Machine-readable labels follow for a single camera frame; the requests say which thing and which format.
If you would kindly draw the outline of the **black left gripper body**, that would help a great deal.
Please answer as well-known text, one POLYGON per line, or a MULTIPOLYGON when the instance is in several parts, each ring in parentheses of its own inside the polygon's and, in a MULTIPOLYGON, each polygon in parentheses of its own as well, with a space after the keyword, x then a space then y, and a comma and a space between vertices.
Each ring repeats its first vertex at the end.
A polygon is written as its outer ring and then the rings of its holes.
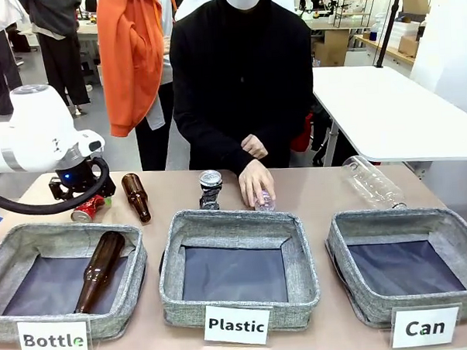
POLYGON ((55 170, 56 177, 59 177, 65 187, 70 188, 70 194, 82 194, 98 183, 98 177, 93 174, 92 167, 96 165, 101 169, 105 161, 101 157, 85 159, 77 166, 64 170, 55 170))

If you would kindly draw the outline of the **person's right hand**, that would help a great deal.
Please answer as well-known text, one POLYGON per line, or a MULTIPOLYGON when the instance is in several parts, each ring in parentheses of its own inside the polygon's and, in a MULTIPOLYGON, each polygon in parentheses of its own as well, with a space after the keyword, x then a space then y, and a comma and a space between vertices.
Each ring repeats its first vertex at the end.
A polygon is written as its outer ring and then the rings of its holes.
POLYGON ((258 160, 251 161, 239 175, 239 186, 244 203, 254 208, 256 201, 264 202, 263 192, 276 200, 275 181, 269 170, 258 160))

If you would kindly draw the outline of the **person's left hand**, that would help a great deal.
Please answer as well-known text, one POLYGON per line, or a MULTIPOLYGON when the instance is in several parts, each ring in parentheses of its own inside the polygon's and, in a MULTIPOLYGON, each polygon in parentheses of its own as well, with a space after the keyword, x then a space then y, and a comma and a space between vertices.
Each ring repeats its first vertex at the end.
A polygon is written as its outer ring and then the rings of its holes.
POLYGON ((267 149, 264 144, 255 135, 247 135, 241 143, 242 149, 244 149, 250 156, 253 156, 257 160, 268 155, 267 149))

